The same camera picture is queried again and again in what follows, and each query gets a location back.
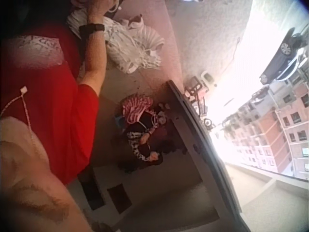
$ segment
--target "hand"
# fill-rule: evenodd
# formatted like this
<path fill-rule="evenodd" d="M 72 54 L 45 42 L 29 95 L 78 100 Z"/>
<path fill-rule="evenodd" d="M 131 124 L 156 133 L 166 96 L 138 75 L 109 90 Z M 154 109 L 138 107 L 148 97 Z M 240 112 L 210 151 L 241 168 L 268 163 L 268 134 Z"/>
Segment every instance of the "hand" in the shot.
<path fill-rule="evenodd" d="M 116 0 L 90 0 L 88 22 L 103 23 L 103 16 L 116 4 Z"/>
<path fill-rule="evenodd" d="M 141 145 L 145 144 L 145 143 L 148 141 L 149 137 L 150 137 L 150 134 L 149 134 L 149 133 L 145 133 L 145 134 L 140 138 L 140 144 L 141 144 Z"/>
<path fill-rule="evenodd" d="M 155 151 L 150 152 L 150 157 L 149 157 L 149 161 L 156 161 L 159 159 L 159 154 L 156 153 Z"/>

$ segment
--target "watch strap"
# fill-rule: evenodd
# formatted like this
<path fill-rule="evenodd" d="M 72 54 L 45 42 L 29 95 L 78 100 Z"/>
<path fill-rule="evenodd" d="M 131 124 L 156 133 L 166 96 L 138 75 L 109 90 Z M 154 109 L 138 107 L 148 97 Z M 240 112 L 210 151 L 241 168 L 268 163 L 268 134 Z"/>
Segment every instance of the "watch strap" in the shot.
<path fill-rule="evenodd" d="M 90 23 L 79 27 L 81 38 L 88 38 L 89 35 L 96 31 L 105 31 L 105 26 L 103 24 Z"/>

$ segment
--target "striped fabric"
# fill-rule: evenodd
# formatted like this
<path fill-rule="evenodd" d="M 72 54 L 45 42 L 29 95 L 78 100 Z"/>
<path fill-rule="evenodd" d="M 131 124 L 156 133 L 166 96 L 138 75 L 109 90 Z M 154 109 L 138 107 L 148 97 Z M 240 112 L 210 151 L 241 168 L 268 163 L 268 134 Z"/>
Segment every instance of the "striped fabric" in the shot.
<path fill-rule="evenodd" d="M 150 97 L 144 95 L 133 94 L 127 97 L 122 103 L 122 113 L 128 124 L 133 124 L 140 120 L 140 116 L 144 111 L 155 116 L 154 111 L 150 110 L 154 101 Z"/>

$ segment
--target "red shirt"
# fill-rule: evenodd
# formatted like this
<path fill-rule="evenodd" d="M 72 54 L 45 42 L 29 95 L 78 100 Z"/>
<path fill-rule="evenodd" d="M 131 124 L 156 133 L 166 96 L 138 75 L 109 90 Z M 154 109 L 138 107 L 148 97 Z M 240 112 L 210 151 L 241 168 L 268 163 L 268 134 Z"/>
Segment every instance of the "red shirt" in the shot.
<path fill-rule="evenodd" d="M 28 59 L 19 53 L 16 55 L 10 47 L 3 47 L 1 110 L 13 98 L 20 96 L 23 86 L 27 87 L 28 92 L 24 99 L 32 130 L 47 152 L 52 173 L 66 184 L 89 163 L 98 97 L 91 87 L 77 85 L 75 81 L 81 62 L 75 38 L 68 29 L 47 25 L 28 31 L 25 35 L 59 39 L 63 61 L 55 65 L 55 62 L 44 57 L 48 55 L 47 52 L 43 52 L 44 56 L 39 59 L 36 53 L 34 59 L 27 53 L 26 57 L 30 57 Z M 31 40 L 31 37 L 30 40 L 28 38 L 20 47 L 27 47 Z M 36 37 L 36 41 L 38 40 L 54 49 L 53 43 Z M 26 64 L 16 62 L 21 57 L 23 59 L 20 61 Z M 32 65 L 32 61 L 39 60 L 42 61 L 43 67 L 36 68 Z M 28 124 L 21 100 L 15 101 L 7 108 L 3 117 L 6 116 L 13 116 Z"/>

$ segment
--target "pink building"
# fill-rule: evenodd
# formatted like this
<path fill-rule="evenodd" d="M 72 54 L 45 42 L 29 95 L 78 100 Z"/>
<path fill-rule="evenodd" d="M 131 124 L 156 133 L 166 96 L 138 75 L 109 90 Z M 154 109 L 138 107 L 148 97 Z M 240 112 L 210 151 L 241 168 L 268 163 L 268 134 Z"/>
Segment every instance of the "pink building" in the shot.
<path fill-rule="evenodd" d="M 276 111 L 291 150 L 295 176 L 309 178 L 309 98 L 302 83 L 294 89 L 295 101 Z"/>
<path fill-rule="evenodd" d="M 232 120 L 228 126 L 231 130 L 227 128 L 226 133 L 227 140 L 231 141 L 241 154 L 243 163 L 277 173 L 285 171 L 292 157 L 274 111 L 270 110 L 254 121 L 246 119 Z"/>

